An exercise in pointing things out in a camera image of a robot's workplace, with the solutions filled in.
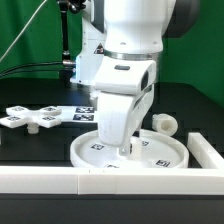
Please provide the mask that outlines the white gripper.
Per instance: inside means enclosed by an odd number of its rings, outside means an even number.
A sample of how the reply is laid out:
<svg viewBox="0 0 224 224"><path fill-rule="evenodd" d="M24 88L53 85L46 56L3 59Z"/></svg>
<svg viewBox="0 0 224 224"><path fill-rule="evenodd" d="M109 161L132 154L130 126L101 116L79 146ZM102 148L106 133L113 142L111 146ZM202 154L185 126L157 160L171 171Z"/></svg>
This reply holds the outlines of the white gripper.
<svg viewBox="0 0 224 224"><path fill-rule="evenodd" d="M129 141L154 98L156 62L128 61L104 56L95 76L98 133L102 143L129 154Z"/></svg>

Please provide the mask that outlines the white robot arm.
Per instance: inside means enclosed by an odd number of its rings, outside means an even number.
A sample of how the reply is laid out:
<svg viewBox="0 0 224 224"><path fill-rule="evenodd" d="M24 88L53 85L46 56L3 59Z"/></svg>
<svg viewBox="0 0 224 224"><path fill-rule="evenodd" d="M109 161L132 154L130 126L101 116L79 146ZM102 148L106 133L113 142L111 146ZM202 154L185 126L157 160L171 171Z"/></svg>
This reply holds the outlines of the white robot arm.
<svg viewBox="0 0 224 224"><path fill-rule="evenodd" d="M99 139L120 155L153 103L162 40L183 36L199 11L200 0L87 0L71 81L90 88Z"/></svg>

